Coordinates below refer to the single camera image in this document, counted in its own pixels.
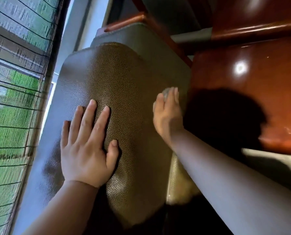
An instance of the person's right arm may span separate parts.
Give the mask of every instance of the person's right arm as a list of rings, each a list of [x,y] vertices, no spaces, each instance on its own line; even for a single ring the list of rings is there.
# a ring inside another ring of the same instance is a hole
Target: person's right arm
[[[183,128],[178,89],[159,94],[154,126],[234,234],[291,234],[291,191]]]

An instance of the person's left hand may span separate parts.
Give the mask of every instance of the person's left hand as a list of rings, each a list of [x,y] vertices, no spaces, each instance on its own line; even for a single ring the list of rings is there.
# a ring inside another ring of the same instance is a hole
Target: person's left hand
[[[64,121],[61,165],[65,181],[79,181],[99,188],[111,177],[119,150],[116,140],[109,144],[106,155],[102,150],[110,109],[105,106],[93,127],[96,108],[96,101],[91,100],[83,117],[83,107],[77,107],[69,129],[68,121]]]

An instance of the bright light spot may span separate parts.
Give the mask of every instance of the bright light spot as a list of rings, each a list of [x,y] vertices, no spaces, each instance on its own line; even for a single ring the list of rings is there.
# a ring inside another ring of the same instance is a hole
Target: bright light spot
[[[247,73],[247,71],[248,71],[248,65],[245,61],[236,62],[235,67],[234,67],[235,75],[239,76],[239,75]]]

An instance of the finger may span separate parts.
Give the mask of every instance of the finger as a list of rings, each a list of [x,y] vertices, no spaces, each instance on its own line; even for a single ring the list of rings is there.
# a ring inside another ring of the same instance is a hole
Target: finger
[[[110,142],[107,151],[108,152],[106,154],[106,167],[107,169],[113,172],[119,155],[117,140],[113,140],[112,142]]]
[[[154,102],[153,108],[154,108],[154,114],[162,112],[164,110],[164,95],[163,93],[159,93],[156,97],[156,101]]]
[[[97,103],[95,100],[90,100],[88,107],[86,108],[85,113],[83,114],[79,134],[77,141],[79,142],[87,142],[91,132],[92,132],[92,125],[94,119],[94,113],[97,108]]]
[[[171,107],[175,103],[175,88],[171,87],[171,89],[168,92],[168,96],[165,102],[165,107]]]
[[[97,119],[89,138],[89,141],[98,147],[102,147],[105,135],[105,126],[109,117],[109,112],[109,107],[105,106],[99,118]]]
[[[175,101],[177,104],[179,104],[179,91],[178,87],[175,88]]]
[[[68,143],[68,121],[63,122],[62,132],[61,132],[61,149],[66,147]]]
[[[83,107],[77,106],[72,122],[70,123],[68,142],[74,143],[78,137]]]

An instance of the forearm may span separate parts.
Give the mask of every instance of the forearm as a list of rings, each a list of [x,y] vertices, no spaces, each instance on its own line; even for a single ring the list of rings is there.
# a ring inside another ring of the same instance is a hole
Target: forearm
[[[96,188],[83,182],[64,182],[42,214],[24,234],[82,234],[96,194]]]
[[[291,234],[291,191],[186,130],[172,134],[184,168],[234,234]]]

